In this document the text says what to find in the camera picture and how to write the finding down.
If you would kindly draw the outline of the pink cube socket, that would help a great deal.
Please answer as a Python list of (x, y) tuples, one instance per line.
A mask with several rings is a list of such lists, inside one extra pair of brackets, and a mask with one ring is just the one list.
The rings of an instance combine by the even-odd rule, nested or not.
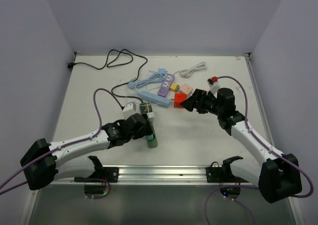
[(193, 92), (193, 87), (189, 86), (188, 84), (183, 84), (179, 88), (179, 92), (185, 94), (186, 97), (190, 97), (192, 95), (192, 92)]

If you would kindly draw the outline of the red cube socket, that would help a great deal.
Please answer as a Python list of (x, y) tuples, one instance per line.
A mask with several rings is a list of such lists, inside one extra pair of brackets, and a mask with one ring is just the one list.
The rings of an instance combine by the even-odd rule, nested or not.
[(175, 93), (173, 100), (174, 108), (183, 108), (181, 103), (187, 99), (187, 95), (184, 93)]

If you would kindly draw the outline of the teal plug adapter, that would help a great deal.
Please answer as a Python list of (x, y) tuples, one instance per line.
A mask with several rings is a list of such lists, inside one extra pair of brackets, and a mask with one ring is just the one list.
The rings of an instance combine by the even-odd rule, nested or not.
[(147, 140), (152, 141), (155, 138), (154, 134), (147, 135)]

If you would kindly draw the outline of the green power strip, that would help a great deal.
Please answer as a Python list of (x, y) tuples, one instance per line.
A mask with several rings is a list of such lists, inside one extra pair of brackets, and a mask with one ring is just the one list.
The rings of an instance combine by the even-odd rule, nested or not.
[(153, 148), (156, 148), (156, 147), (158, 146), (158, 141), (157, 141), (157, 137), (156, 137), (156, 133), (155, 133), (155, 129), (154, 129), (153, 122), (150, 122), (150, 121), (149, 121), (149, 123), (150, 123), (151, 130), (152, 130), (152, 133), (151, 133), (151, 134), (154, 134), (155, 138), (154, 138), (152, 141), (148, 141), (148, 140), (147, 140), (147, 142), (148, 142), (148, 147), (149, 147), (150, 149), (153, 149)]

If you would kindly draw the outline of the yellow plug adapter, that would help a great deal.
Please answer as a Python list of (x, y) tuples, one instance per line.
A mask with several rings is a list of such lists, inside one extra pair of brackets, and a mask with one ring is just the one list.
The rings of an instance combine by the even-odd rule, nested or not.
[(178, 90), (179, 90), (179, 85), (176, 84), (176, 83), (172, 83), (171, 86), (170, 86), (170, 88), (169, 88), (169, 90), (172, 91), (172, 92), (178, 92)]

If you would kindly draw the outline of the light blue power strip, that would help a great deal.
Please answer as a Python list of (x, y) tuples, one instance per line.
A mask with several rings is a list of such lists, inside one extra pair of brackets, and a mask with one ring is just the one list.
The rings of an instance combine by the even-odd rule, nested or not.
[(146, 101), (158, 104), (158, 105), (163, 106), (163, 107), (168, 107), (170, 105), (170, 102), (171, 102), (171, 100), (169, 98), (165, 98), (165, 97), (162, 97), (162, 96), (159, 96), (159, 95), (156, 95), (156, 94), (153, 94), (151, 92), (144, 91), (144, 90), (139, 92), (139, 96), (140, 96), (140, 98), (142, 98)]

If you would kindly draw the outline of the blue plug charger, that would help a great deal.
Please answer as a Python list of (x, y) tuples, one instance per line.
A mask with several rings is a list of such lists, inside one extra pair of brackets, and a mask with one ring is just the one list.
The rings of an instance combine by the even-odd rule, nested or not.
[(158, 68), (158, 74), (165, 76), (166, 74), (165, 68)]

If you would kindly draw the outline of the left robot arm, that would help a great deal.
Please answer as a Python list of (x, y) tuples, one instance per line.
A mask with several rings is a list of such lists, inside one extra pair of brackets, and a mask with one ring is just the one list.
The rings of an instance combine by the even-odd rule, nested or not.
[(54, 180), (68, 177), (89, 178), (96, 182), (103, 177), (102, 164), (90, 153), (122, 146), (153, 133), (147, 115), (135, 113), (73, 141), (48, 143), (45, 139), (36, 140), (20, 164), (30, 190), (42, 189)]

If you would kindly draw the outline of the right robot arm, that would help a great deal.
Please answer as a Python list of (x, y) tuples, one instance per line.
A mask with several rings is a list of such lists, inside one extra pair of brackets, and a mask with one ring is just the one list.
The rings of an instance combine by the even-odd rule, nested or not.
[(220, 127), (239, 141), (255, 158), (257, 165), (248, 163), (241, 156), (223, 160), (221, 175), (226, 181), (241, 178), (255, 185), (263, 198), (274, 203), (302, 191), (298, 160), (293, 154), (284, 154), (273, 147), (258, 133), (252, 131), (245, 116), (236, 110), (234, 92), (221, 88), (212, 92), (196, 89), (180, 104), (187, 111), (217, 116)]

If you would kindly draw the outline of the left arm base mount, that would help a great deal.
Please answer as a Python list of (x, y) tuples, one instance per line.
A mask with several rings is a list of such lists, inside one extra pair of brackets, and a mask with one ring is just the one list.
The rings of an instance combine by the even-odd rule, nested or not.
[(119, 176), (119, 168), (118, 167), (104, 167), (100, 160), (96, 156), (88, 156), (87, 157), (90, 162), (93, 164), (94, 172), (88, 176), (78, 176), (74, 178), (75, 182), (103, 182), (106, 180), (107, 182), (114, 182), (118, 181)]

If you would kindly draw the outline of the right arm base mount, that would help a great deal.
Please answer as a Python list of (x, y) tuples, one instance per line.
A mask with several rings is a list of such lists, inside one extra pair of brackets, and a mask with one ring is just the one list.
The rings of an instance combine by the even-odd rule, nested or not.
[(243, 159), (241, 156), (233, 156), (223, 160), (222, 165), (216, 161), (212, 162), (210, 166), (205, 168), (206, 179), (208, 183), (235, 183), (241, 180), (235, 177), (230, 169), (231, 163)]

